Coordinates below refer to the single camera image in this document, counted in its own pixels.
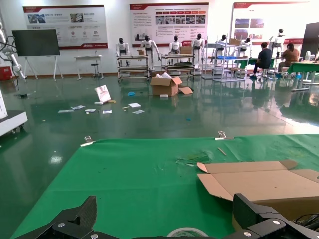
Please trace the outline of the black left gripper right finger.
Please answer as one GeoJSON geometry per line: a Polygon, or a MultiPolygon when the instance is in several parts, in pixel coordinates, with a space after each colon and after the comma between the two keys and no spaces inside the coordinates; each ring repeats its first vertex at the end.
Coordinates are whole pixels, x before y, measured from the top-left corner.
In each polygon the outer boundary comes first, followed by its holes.
{"type": "Polygon", "coordinates": [[[233,221],[241,230],[227,239],[317,239],[319,233],[289,221],[272,207],[250,202],[243,194],[233,197],[233,221]]]}

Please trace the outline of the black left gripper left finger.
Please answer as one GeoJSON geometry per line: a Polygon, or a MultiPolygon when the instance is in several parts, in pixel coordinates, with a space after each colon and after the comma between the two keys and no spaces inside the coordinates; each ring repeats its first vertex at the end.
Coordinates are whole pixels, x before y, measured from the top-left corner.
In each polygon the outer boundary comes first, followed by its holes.
{"type": "Polygon", "coordinates": [[[19,236],[19,239],[103,239],[93,230],[97,219],[97,201],[89,196],[82,205],[62,210],[48,224],[19,236]]]}

